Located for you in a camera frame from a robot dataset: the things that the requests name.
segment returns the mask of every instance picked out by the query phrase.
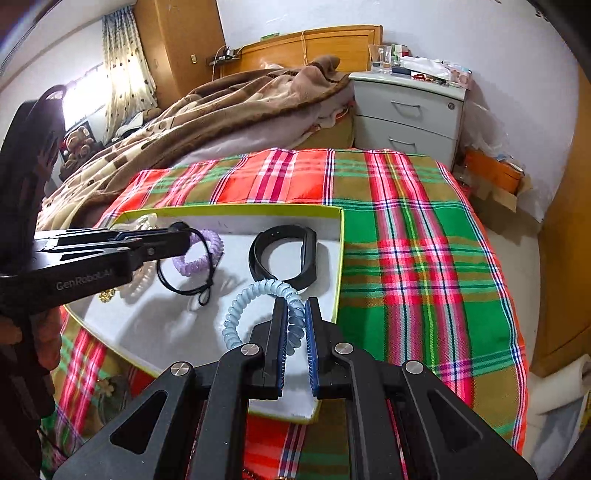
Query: curtain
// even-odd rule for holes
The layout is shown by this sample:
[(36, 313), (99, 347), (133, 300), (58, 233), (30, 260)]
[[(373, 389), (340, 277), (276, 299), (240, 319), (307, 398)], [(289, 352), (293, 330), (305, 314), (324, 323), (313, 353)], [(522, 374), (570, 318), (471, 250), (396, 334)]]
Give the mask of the curtain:
[(106, 145), (128, 119), (157, 106), (156, 84), (148, 69), (131, 7), (103, 17), (103, 55), (111, 83), (103, 138)]

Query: black hair tie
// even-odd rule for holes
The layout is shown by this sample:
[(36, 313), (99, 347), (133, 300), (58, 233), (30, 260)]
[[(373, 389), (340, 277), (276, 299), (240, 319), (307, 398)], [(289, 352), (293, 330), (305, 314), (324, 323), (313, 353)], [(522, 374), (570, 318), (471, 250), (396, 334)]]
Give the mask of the black hair tie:
[(192, 297), (194, 295), (199, 295), (197, 297), (197, 301), (199, 302), (199, 304), (202, 307), (204, 307), (205, 305), (207, 305), (209, 303), (209, 300), (211, 299), (211, 296), (212, 296), (211, 290), (213, 287), (213, 275), (216, 272), (217, 265), (219, 265), (219, 260), (217, 261), (217, 265), (213, 265), (213, 257), (212, 257), (212, 253), (209, 251), (209, 247), (207, 246), (207, 240), (205, 240), (205, 237), (203, 236), (203, 234), (199, 230), (197, 230), (196, 228), (188, 228), (187, 230), (189, 230), (189, 232), (197, 235), (199, 237), (199, 239), (201, 240), (201, 242), (203, 243), (203, 246), (205, 247), (205, 252), (207, 254), (207, 263), (209, 265), (209, 272), (207, 274), (207, 280), (205, 281), (205, 283), (203, 285), (201, 285), (200, 287), (192, 288), (190, 290), (179, 290), (177, 288), (174, 288), (168, 282), (168, 280), (166, 280), (166, 278), (164, 278), (164, 274), (162, 273), (162, 266), (160, 264), (160, 260), (156, 261), (156, 273), (157, 273), (158, 279), (160, 280), (162, 285), (164, 285), (170, 291), (178, 293), (179, 295), (184, 295), (186, 297)]
[(262, 253), (265, 248), (278, 240), (287, 238), (302, 241), (300, 249), (300, 274), (289, 280), (283, 280), (297, 291), (304, 290), (316, 281), (316, 232), (312, 228), (298, 225), (278, 225), (259, 233), (252, 242), (248, 252), (248, 266), (252, 278), (260, 281), (265, 278), (278, 280), (262, 264)]

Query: wooden wardrobe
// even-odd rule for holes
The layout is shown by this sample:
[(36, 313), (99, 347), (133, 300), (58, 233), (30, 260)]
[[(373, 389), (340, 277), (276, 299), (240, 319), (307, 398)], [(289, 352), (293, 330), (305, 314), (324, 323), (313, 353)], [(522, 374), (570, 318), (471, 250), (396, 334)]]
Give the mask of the wooden wardrobe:
[(225, 44), (216, 0), (138, 0), (134, 15), (160, 108), (211, 81), (205, 59)]
[(571, 152), (539, 236), (540, 322), (531, 371), (541, 377), (591, 354), (590, 134), (591, 83), (580, 70)]

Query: toilet paper roll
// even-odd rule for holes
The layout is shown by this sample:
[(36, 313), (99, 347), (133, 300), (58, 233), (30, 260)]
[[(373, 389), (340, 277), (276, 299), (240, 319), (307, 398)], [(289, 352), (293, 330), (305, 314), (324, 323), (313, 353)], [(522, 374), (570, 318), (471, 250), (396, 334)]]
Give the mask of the toilet paper roll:
[(537, 414), (571, 403), (591, 388), (591, 358), (583, 355), (542, 379), (530, 392), (530, 409)]

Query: wooden headboard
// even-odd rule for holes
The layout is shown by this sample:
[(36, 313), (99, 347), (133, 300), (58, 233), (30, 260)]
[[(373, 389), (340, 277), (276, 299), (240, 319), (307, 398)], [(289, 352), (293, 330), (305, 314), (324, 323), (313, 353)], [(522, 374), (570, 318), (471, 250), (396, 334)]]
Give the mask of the wooden headboard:
[(317, 28), (269, 38), (242, 48), (239, 60), (220, 66), (222, 76), (246, 72), (279, 64), (282, 67), (304, 65), (304, 51), (308, 62), (332, 54), (340, 58), (340, 72), (364, 72), (369, 69), (368, 45), (382, 43), (381, 25), (345, 25)]

